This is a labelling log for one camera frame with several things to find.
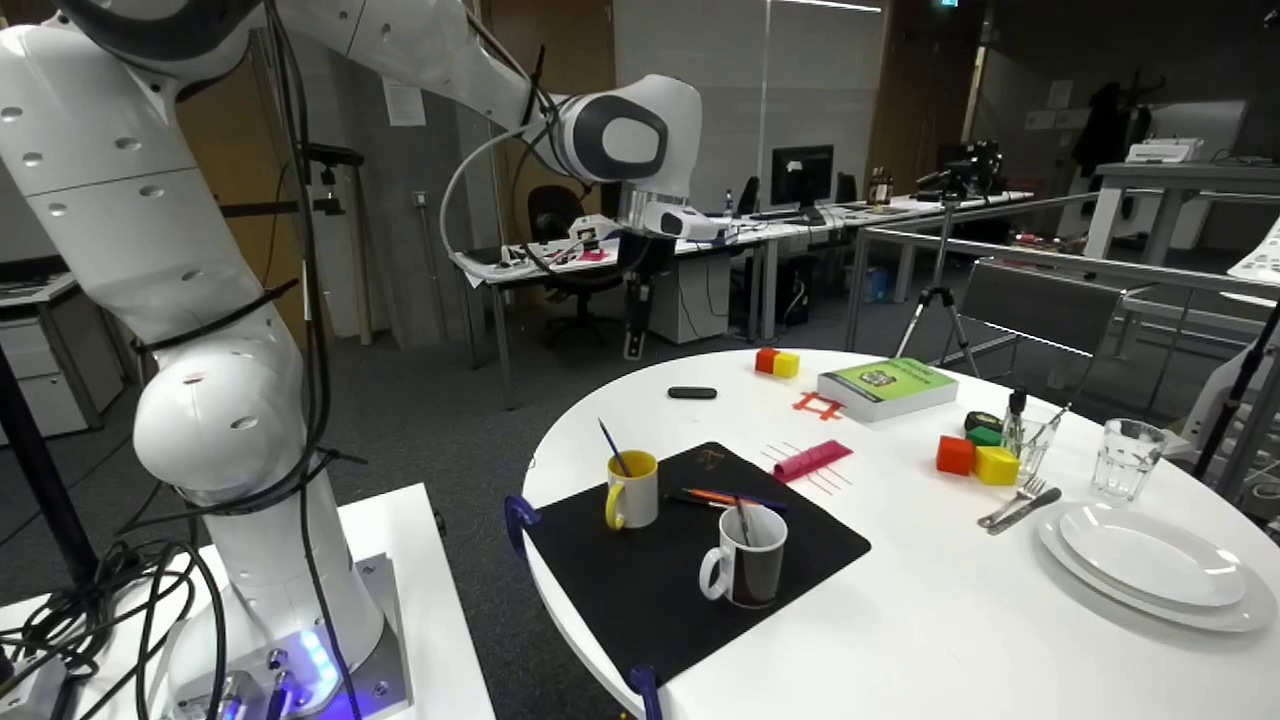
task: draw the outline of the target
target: small colored block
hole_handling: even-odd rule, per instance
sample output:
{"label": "small colored block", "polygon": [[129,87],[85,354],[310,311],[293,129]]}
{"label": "small colored block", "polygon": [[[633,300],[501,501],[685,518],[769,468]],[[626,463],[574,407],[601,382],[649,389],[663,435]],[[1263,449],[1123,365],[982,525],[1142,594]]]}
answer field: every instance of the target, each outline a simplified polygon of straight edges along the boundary
{"label": "small colored block", "polygon": [[976,443],[970,443],[965,435],[938,442],[938,468],[939,471],[970,477],[972,463],[976,463]]}
{"label": "small colored block", "polygon": [[758,371],[772,377],[776,349],[758,349]]}
{"label": "small colored block", "polygon": [[982,443],[982,449],[1002,449],[1005,443],[1005,431],[996,431],[996,429],[970,429],[965,435],[972,443]]}
{"label": "small colored block", "polygon": [[1008,449],[976,449],[976,480],[1018,484],[1018,455]]}
{"label": "small colored block", "polygon": [[800,371],[800,358],[796,354],[776,354],[772,358],[772,377],[791,382]]}

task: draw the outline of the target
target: round white table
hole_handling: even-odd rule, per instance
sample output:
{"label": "round white table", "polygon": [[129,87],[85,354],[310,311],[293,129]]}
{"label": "round white table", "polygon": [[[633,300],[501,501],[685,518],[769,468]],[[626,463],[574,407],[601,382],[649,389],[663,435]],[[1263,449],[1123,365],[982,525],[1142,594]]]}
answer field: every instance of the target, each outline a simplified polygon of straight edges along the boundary
{"label": "round white table", "polygon": [[[603,421],[626,449],[657,455],[720,442],[745,462],[776,462],[839,442],[839,463],[791,487],[872,542],[872,551],[761,619],[660,690],[663,716],[982,716],[982,720],[1278,720],[1280,631],[1187,631],[1088,594],[1045,550],[1045,508],[1005,537],[976,518],[1008,487],[939,477],[938,435],[960,435],[970,407],[1005,414],[1008,389],[960,377],[960,398],[897,421],[855,425],[796,414],[816,371],[870,358],[800,354],[796,382],[754,371],[754,354],[711,354],[614,382],[567,407],[539,442],[523,501],[531,508],[603,484]],[[670,400],[670,386],[711,386],[717,400]],[[1100,429],[1065,415],[1042,477],[1065,501],[1088,501]],[[1280,596],[1280,550],[1233,504],[1160,463],[1134,512],[1236,551]],[[537,594],[586,670],[639,716],[537,545],[523,537]]]}

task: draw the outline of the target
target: computer monitor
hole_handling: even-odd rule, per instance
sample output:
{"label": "computer monitor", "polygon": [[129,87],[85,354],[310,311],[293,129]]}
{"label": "computer monitor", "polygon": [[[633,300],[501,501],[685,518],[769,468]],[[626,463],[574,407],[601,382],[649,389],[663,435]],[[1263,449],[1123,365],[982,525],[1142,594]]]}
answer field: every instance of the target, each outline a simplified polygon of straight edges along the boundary
{"label": "computer monitor", "polygon": [[816,199],[832,196],[832,168],[835,168],[832,145],[776,149],[769,199],[814,207]]}

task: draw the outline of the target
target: white cabinet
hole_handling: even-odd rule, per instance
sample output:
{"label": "white cabinet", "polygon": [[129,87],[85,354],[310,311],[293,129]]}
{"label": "white cabinet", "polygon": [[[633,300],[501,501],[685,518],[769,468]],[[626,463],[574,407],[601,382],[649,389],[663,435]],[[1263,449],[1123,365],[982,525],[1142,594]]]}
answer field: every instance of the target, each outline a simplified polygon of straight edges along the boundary
{"label": "white cabinet", "polygon": [[105,318],[67,278],[0,300],[0,349],[42,435],[92,429],[126,389]]}

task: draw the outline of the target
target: white mug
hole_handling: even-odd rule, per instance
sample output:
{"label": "white mug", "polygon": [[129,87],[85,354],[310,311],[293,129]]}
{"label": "white mug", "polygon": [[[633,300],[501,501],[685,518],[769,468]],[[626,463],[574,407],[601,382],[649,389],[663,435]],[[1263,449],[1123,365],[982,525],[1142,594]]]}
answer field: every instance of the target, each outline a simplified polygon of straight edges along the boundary
{"label": "white mug", "polygon": [[708,600],[739,609],[772,605],[785,579],[790,521],[766,504],[720,512],[720,550],[708,550],[695,584]]}
{"label": "white mug", "polygon": [[657,455],[622,453],[608,462],[603,528],[649,528],[660,518]]}

